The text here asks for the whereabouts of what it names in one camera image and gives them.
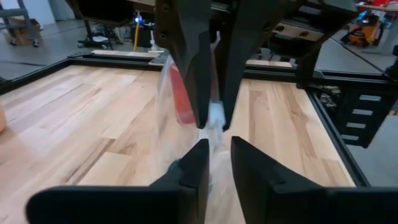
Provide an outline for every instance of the clear plastic bag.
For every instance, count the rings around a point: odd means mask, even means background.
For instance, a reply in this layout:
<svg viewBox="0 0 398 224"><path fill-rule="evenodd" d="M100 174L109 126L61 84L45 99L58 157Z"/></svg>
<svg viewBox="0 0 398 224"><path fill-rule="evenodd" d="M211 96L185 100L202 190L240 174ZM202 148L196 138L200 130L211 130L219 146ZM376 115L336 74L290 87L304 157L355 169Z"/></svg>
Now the clear plastic bag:
<svg viewBox="0 0 398 224"><path fill-rule="evenodd" d="M158 171L185 155L200 139L210 144L210 183L206 223L244 223L233 180L229 149L222 144L225 123L214 69L208 123L198 129L181 76L169 56L161 73L156 101Z"/></svg>

